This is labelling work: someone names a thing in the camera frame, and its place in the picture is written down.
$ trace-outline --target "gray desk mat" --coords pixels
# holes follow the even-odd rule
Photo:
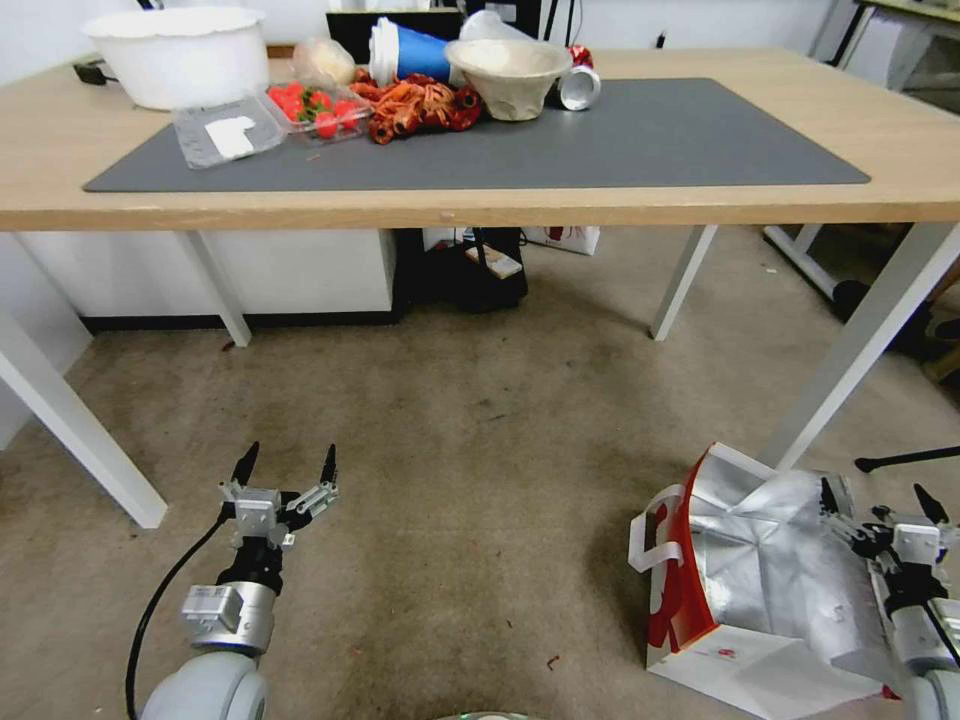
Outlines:
[[[869,182],[849,163],[706,78],[617,80],[585,112],[525,123],[306,147],[288,139],[206,170],[168,126],[90,192],[410,190],[832,185]]]

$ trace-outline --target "black bag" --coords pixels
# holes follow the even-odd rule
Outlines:
[[[526,271],[500,279],[486,266],[486,256],[478,252],[480,262],[467,257],[467,250],[486,243],[489,247],[509,255],[521,265],[520,228],[474,228],[474,240],[443,249],[423,252],[423,235],[400,254],[399,263],[406,265],[403,283],[409,302],[446,300],[467,312],[489,312],[517,307],[527,294]]]

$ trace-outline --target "black cable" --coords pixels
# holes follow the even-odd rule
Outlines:
[[[937,635],[940,636],[940,640],[944,645],[947,646],[947,651],[950,653],[950,657],[953,658],[953,661],[957,664],[957,667],[960,668],[960,654],[957,654],[957,649],[953,646],[953,641],[950,640],[950,636],[947,635],[947,631],[943,629],[940,618],[938,618],[936,613],[933,612],[933,608],[930,607],[930,602],[928,600],[923,601],[922,607],[926,611],[927,617],[930,618],[930,622],[933,623],[933,629],[937,631]]]
[[[567,35],[563,41],[565,47],[570,47],[570,32],[573,30],[573,8],[576,4],[576,0],[570,0],[570,12],[567,14]]]
[[[553,32],[553,18],[557,14],[557,0],[550,0],[550,12],[547,13],[547,26],[543,30],[543,41],[550,42],[550,33]]]
[[[147,625],[150,623],[150,618],[153,617],[153,611],[157,609],[157,604],[160,602],[160,598],[163,596],[164,591],[173,581],[173,578],[176,576],[176,574],[180,572],[180,569],[187,564],[187,561],[193,557],[197,550],[206,544],[207,540],[213,537],[213,534],[220,529],[220,526],[229,519],[230,513],[227,507],[225,505],[221,505],[220,515],[217,516],[217,521],[210,526],[210,529],[207,530],[207,532],[205,532],[203,536],[197,540],[197,542],[193,544],[193,547],[183,554],[183,557],[174,563],[173,567],[170,568],[170,571],[164,576],[163,580],[160,581],[156,591],[153,593],[153,597],[150,598],[150,602],[147,603],[147,607],[143,611],[143,616],[140,618],[140,624],[137,625],[137,631],[133,634],[133,644],[130,646],[130,658],[127,660],[127,676],[124,681],[124,689],[127,699],[127,717],[129,720],[137,720],[137,707],[136,703],[134,702],[137,682],[137,662],[140,659],[140,647],[143,645],[143,636],[147,632]]]
[[[577,39],[580,37],[580,30],[581,28],[583,28],[583,0],[578,0],[577,5],[579,5],[577,9],[580,12],[577,13],[577,29],[573,33],[573,42],[571,43],[572,45],[577,44]]]

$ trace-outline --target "strawberry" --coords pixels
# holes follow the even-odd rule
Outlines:
[[[274,85],[269,90],[267,90],[267,95],[271,100],[273,100],[277,106],[283,105],[283,99],[286,97],[286,92],[279,85]]]
[[[324,140],[329,140],[337,134],[337,118],[333,113],[321,113],[317,115],[313,127],[316,129],[317,135]]]
[[[283,114],[290,118],[290,120],[297,122],[300,118],[300,113],[303,112],[303,101],[298,97],[290,97],[288,95],[283,98],[280,108],[283,110]]]
[[[330,110],[332,107],[330,96],[322,90],[317,90],[316,92],[310,93],[310,104],[317,108],[317,110],[320,110],[321,108],[324,110]]]
[[[356,130],[356,111],[356,103],[350,100],[337,100],[337,104],[333,106],[333,112],[336,114],[337,120],[340,121],[340,125],[344,130]]]

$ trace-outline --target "bag handle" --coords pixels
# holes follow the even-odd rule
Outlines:
[[[647,514],[657,505],[665,500],[678,498],[677,501],[667,503],[667,518],[680,505],[679,498],[683,498],[687,488],[684,485],[671,485],[664,488],[653,496],[647,507],[642,513],[637,515],[630,523],[630,547],[627,554],[627,562],[638,573],[645,573],[650,568],[667,560],[676,560],[683,565],[683,549],[680,543],[670,540],[662,545],[656,545],[649,550],[645,550],[647,540]]]

